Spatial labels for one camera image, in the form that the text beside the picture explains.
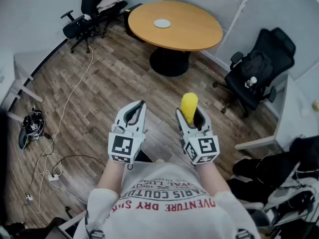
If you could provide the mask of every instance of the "black baseboard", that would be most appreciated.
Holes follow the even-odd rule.
[[[59,48],[61,48],[66,42],[67,42],[68,39],[64,39],[58,46],[56,46],[51,52],[49,55],[47,55],[43,60],[42,62],[36,67],[36,69],[33,71],[33,73],[31,74],[32,77],[35,76],[35,74],[40,70],[40,68],[49,60],[50,57],[53,56],[53,54],[55,52],[58,51]],[[30,82],[31,80],[29,78],[27,78],[27,80],[25,81],[24,83],[24,86],[26,87],[28,85],[28,83]],[[22,94],[22,90],[19,90],[18,92],[18,95],[20,96]],[[18,98],[14,98],[12,104],[10,105],[10,108],[9,108],[9,112],[12,110],[13,106],[15,105],[15,102],[18,100]]]

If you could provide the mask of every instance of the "sweatshirt sleeve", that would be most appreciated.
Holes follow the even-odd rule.
[[[88,230],[101,230],[108,214],[119,199],[119,195],[109,189],[94,189],[90,193],[87,212]],[[83,218],[74,234],[74,239],[86,239],[85,219]]]
[[[225,191],[216,193],[214,201],[219,207],[228,213],[236,226],[238,233],[242,233],[242,231],[247,230],[253,235],[251,238],[260,238],[256,225],[249,213],[231,192]]]

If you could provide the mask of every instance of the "black box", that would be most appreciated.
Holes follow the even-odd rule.
[[[135,39],[137,39],[137,40],[139,40],[139,41],[141,41],[141,42],[145,42],[145,41],[143,41],[142,39],[138,38],[136,35],[134,35],[134,33],[131,31],[130,26],[129,26],[129,16],[130,16],[131,12],[132,12],[135,8],[139,7],[140,5],[142,5],[142,3],[139,3],[139,4],[137,4],[137,5],[135,5],[135,6],[131,7],[131,8],[128,8],[128,9],[126,9],[126,10],[123,12],[124,25],[125,25],[125,32],[126,32],[126,34],[128,34],[128,35],[131,36],[131,37],[134,37]]]

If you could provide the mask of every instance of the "black office chair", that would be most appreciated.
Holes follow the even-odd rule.
[[[270,93],[264,95],[266,87],[268,87],[278,75],[295,64],[294,54],[296,52],[296,46],[278,27],[271,31],[262,29],[251,52],[253,51],[258,51],[270,59],[272,72],[265,79],[257,79],[257,88],[253,88],[253,90],[246,88],[245,82],[248,79],[243,76],[241,67],[243,54],[241,52],[235,53],[231,57],[231,71],[225,77],[226,85],[219,82],[213,83],[214,88],[221,86],[233,94],[231,101],[221,110],[223,114],[226,113],[226,109],[237,99],[245,111],[245,118],[249,115],[247,107],[254,111],[258,104],[265,99],[269,99],[269,101],[273,102],[276,98],[276,89],[272,87]]]
[[[98,34],[96,32],[97,23],[94,20],[85,20],[84,15],[79,16],[78,18],[74,19],[74,17],[71,15],[73,10],[68,11],[64,15],[61,16],[61,18],[64,18],[65,16],[68,16],[68,18],[71,20],[70,23],[68,23],[63,28],[64,35],[69,38],[76,38],[77,41],[75,44],[71,47],[70,52],[74,52],[74,48],[82,41],[84,41],[86,45],[86,53],[90,53],[89,50],[89,43],[88,38],[89,37],[96,37],[100,36],[101,38],[104,38],[103,34]]]
[[[101,1],[102,0],[82,0],[81,11],[83,14],[89,15],[93,20],[96,20],[98,23],[102,23],[106,21],[106,25],[103,29],[103,34],[105,34],[107,27],[112,21],[124,23],[123,21],[119,20],[118,17],[123,15],[121,13],[121,10],[125,6],[127,6],[128,3],[125,1],[118,2],[113,7],[99,13],[96,6]]]

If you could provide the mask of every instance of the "tabletop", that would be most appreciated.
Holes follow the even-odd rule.
[[[285,100],[283,103],[281,116],[275,131],[277,143],[284,149],[289,149],[289,143],[298,135],[306,137],[318,135],[318,120],[311,104],[309,104],[288,75],[285,88]]]
[[[15,81],[13,55],[0,55],[0,105]]]
[[[158,28],[157,19],[167,19],[171,26]],[[218,21],[208,12],[179,1],[156,1],[134,9],[129,26],[140,39],[159,47],[199,51],[218,44],[223,31]]]

